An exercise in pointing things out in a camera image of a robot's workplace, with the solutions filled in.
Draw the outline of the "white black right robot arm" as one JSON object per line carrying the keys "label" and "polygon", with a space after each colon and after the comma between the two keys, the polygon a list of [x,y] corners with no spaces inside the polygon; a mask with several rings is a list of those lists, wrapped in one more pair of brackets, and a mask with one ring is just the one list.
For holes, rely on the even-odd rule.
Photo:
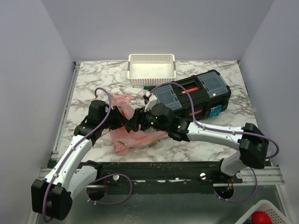
{"label": "white black right robot arm", "polygon": [[269,141],[251,123],[246,123],[244,127],[208,125],[179,117],[159,103],[148,110],[136,109],[133,117],[125,123],[125,128],[128,132],[153,128],[166,132],[176,141],[203,141],[234,149],[232,155],[220,160],[219,168],[215,171],[215,178],[221,183],[227,182],[246,167],[265,167]]}

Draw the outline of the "pink plastic bag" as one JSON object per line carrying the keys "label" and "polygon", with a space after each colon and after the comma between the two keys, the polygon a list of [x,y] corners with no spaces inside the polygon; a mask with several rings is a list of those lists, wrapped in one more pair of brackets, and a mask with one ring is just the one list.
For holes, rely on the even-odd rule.
{"label": "pink plastic bag", "polygon": [[[134,115],[134,108],[131,106],[131,96],[126,94],[113,95],[112,105],[117,106],[121,114],[130,119]],[[114,150],[117,155],[126,155],[130,149],[146,147],[149,144],[168,137],[168,134],[162,131],[137,131],[127,132],[126,128],[121,127],[110,131]]]}

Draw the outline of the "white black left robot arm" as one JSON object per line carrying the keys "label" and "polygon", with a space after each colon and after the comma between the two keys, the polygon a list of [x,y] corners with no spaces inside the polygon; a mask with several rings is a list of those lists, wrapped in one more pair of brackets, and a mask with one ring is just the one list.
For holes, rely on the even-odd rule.
{"label": "white black left robot arm", "polygon": [[32,210],[44,217],[64,220],[71,210],[73,200],[90,182],[103,181],[100,165],[90,162],[76,172],[84,156],[101,137],[104,129],[123,127],[127,118],[116,106],[101,100],[91,102],[88,115],[75,128],[71,143],[59,162],[44,177],[34,180],[31,186]]}

